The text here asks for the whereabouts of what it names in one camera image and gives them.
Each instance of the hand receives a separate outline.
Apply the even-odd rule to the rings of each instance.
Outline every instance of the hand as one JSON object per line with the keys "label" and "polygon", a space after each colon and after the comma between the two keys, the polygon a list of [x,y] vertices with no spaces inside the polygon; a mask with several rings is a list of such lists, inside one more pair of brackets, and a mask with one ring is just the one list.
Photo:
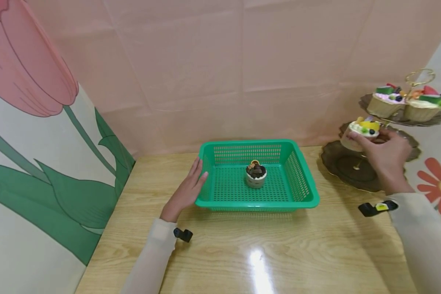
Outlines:
{"label": "hand", "polygon": [[362,146],[369,163],[378,174],[385,194],[415,192],[403,176],[403,165],[412,151],[407,139],[390,130],[379,131],[382,144],[375,144],[356,132],[351,132],[351,139]]}
{"label": "hand", "polygon": [[200,160],[199,157],[196,157],[188,176],[183,180],[167,204],[165,204],[162,214],[160,215],[162,220],[176,223],[181,211],[194,204],[208,176],[208,172],[206,171],[199,177],[202,169],[203,161]]}

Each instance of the fake cupcake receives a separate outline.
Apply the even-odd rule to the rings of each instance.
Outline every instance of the fake cupcake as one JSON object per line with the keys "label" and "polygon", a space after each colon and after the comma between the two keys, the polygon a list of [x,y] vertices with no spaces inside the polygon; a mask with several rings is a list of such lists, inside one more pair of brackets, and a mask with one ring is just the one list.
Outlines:
{"label": "fake cupcake", "polygon": [[441,94],[433,88],[425,86],[423,90],[416,90],[407,99],[403,116],[407,120],[423,123],[431,120],[441,111]]}
{"label": "fake cupcake", "polygon": [[250,188],[260,189],[265,183],[267,170],[258,160],[252,162],[245,169],[245,182]]}
{"label": "fake cupcake", "polygon": [[392,84],[376,88],[376,91],[372,93],[367,111],[380,118],[391,117],[405,105],[403,96],[400,95],[401,90],[400,87]]}
{"label": "fake cupcake", "polygon": [[372,117],[368,117],[364,120],[362,117],[359,117],[356,121],[352,121],[348,128],[346,129],[343,136],[341,136],[341,144],[346,148],[356,151],[362,152],[363,148],[359,145],[355,140],[350,138],[350,133],[355,132],[358,134],[362,134],[368,140],[374,140],[379,136],[379,128],[381,124],[377,121],[372,121]]}

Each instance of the pink backdrop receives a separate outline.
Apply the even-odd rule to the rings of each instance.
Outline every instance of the pink backdrop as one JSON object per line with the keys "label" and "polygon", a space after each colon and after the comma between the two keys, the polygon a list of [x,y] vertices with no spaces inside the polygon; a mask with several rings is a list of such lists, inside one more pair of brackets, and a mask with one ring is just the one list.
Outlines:
{"label": "pink backdrop", "polygon": [[427,64],[434,0],[28,0],[136,156],[337,139],[357,99]]}

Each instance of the green plastic basket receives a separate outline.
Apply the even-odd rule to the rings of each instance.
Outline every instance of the green plastic basket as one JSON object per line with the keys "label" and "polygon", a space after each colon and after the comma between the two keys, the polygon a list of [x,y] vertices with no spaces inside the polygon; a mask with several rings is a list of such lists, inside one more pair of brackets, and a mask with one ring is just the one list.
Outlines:
{"label": "green plastic basket", "polygon": [[[238,140],[207,142],[199,158],[209,177],[196,205],[210,210],[294,211],[314,208],[320,197],[307,163],[292,140]],[[266,167],[263,187],[245,183],[252,160]]]}

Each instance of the green stem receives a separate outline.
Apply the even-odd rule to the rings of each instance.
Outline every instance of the green stem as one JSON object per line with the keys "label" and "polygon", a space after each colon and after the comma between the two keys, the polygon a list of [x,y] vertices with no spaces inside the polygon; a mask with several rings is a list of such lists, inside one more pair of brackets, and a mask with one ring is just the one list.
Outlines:
{"label": "green stem", "polygon": [[45,183],[51,184],[47,176],[34,164],[29,162],[23,155],[19,154],[10,144],[8,144],[2,137],[0,137],[0,152],[13,161],[17,166],[21,167],[30,175],[42,180]]}
{"label": "green stem", "polygon": [[114,175],[116,176],[116,171],[114,170],[114,168],[111,166],[111,164],[108,163],[108,161],[106,161],[106,159],[103,157],[103,155],[101,154],[101,152],[96,148],[96,146],[94,145],[93,141],[90,139],[90,137],[88,136],[87,132],[85,131],[85,129],[82,127],[82,125],[80,124],[80,122],[76,119],[75,114],[73,113],[72,109],[70,106],[68,105],[64,105],[64,110],[67,113],[67,115],[69,116],[69,118],[71,119],[71,122],[73,123],[73,125],[75,126],[76,130],[78,131],[78,133],[80,134],[80,136],[82,136],[82,139],[85,141],[85,143],[87,143],[88,147],[91,149],[91,151],[93,151],[93,153],[96,155],[96,157],[98,157],[98,159],[102,162],[102,164],[108,168],[108,170]]}

